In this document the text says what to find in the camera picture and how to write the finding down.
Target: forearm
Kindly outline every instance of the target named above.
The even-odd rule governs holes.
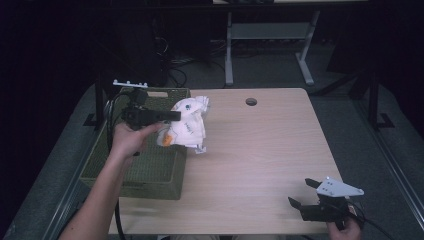
[[[67,225],[61,239],[106,239],[114,207],[129,164],[110,156],[86,201]]]

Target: human hand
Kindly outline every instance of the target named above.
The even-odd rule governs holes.
[[[134,131],[125,123],[116,125],[110,156],[118,159],[131,158],[136,152],[141,152],[146,148],[146,137],[161,127],[161,123],[156,123]]]
[[[339,230],[336,223],[327,223],[328,235],[331,240],[360,240],[361,228],[352,218],[345,221],[345,229]]]

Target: white bracket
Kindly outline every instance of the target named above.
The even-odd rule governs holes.
[[[317,188],[317,193],[329,197],[347,197],[364,195],[364,191],[335,179],[327,177]]]
[[[124,87],[148,88],[147,83],[133,84],[130,81],[127,81],[126,83],[120,83],[120,82],[118,82],[117,79],[113,80],[113,85],[124,86]]]

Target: white metal table leg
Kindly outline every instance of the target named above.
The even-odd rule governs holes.
[[[314,85],[314,80],[306,64],[306,54],[308,53],[309,46],[311,45],[312,37],[314,36],[315,27],[318,21],[320,11],[315,11],[312,20],[309,24],[308,32],[305,38],[305,45],[300,53],[296,53],[296,59],[299,63],[300,70],[302,71],[303,78],[307,85]]]
[[[229,12],[227,23],[227,55],[225,56],[225,85],[232,86],[233,84],[233,63],[231,61],[231,12]]]

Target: gray carpet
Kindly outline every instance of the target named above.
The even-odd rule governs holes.
[[[255,49],[259,55],[234,58],[233,88],[300,87],[317,91],[343,75],[326,72],[333,47],[313,45],[307,57],[315,86],[303,82],[293,53],[301,42],[280,46],[279,49]],[[187,75],[186,87],[191,89],[222,88],[224,86],[223,57],[215,63],[195,62],[178,69]],[[178,81],[183,75],[173,72]],[[376,143],[375,132],[369,128],[363,114],[366,98],[354,102],[347,97],[351,83],[324,97],[311,97],[311,102],[323,128],[343,180],[364,189],[365,195],[352,200],[360,203],[366,216],[378,223],[395,239],[424,239],[424,232],[414,217],[408,202],[390,171],[386,156]],[[381,129],[384,138],[417,195],[424,198],[424,142],[412,128],[396,104],[394,97],[381,88],[379,112],[388,114],[395,128]],[[14,228],[5,239],[55,239],[72,212],[84,200],[88,189],[80,182],[71,182],[80,169],[95,137],[93,127],[84,127],[88,114],[94,113],[93,87],[87,90],[52,151],[31,192],[15,217]],[[310,236],[328,239],[326,235]],[[132,236],[132,239],[152,239],[154,236]],[[288,236],[288,240],[304,239]],[[367,224],[363,239],[388,239]]]

